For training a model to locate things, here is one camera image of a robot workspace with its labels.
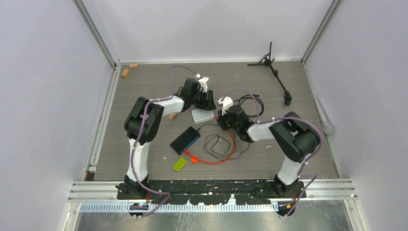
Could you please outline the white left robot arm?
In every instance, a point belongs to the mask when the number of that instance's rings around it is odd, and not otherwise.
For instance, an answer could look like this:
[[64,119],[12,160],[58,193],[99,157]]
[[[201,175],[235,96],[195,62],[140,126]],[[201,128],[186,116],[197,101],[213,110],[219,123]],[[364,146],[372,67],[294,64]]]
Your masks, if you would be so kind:
[[151,141],[156,137],[162,117],[181,113],[191,106],[213,111],[216,106],[213,91],[209,89],[210,78],[188,78],[177,94],[161,99],[139,97],[124,123],[130,146],[129,167],[121,190],[136,199],[147,195],[147,159]]

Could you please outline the black network switch box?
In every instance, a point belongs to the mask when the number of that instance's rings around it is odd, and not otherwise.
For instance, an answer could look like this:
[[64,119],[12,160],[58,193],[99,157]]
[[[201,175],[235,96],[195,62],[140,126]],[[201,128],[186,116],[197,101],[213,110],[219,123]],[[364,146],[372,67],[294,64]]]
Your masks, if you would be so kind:
[[170,143],[170,147],[175,153],[181,155],[184,153],[184,150],[188,149],[200,136],[200,133],[190,126]]

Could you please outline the black power adapter with cord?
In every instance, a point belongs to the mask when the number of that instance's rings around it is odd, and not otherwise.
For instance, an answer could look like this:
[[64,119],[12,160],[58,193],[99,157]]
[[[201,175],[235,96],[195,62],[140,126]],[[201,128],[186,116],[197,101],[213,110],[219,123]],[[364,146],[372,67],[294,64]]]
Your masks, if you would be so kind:
[[229,132],[231,133],[232,138],[228,139],[218,134],[207,135],[203,144],[203,152],[215,158],[219,162],[226,159],[239,159],[250,148],[251,144],[249,143],[245,149],[240,151],[239,154],[235,154],[237,152],[237,148],[233,143],[236,143],[236,134],[231,129]]

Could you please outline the white box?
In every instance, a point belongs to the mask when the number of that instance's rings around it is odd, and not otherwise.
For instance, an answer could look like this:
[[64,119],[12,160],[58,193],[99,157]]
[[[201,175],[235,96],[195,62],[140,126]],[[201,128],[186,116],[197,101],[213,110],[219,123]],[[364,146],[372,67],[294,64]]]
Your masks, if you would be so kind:
[[196,124],[203,123],[214,118],[214,112],[212,110],[202,110],[202,109],[194,109],[191,112],[193,121]]

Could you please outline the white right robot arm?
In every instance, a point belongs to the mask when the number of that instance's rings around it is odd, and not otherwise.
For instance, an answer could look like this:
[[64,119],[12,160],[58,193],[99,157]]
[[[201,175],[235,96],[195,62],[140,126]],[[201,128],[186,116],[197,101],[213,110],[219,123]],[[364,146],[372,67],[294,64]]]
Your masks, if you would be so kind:
[[323,136],[317,127],[295,112],[269,121],[254,122],[239,105],[233,105],[218,111],[217,122],[223,130],[235,131],[244,142],[277,142],[285,159],[272,186],[275,193],[283,198],[294,191],[304,166],[323,145]]

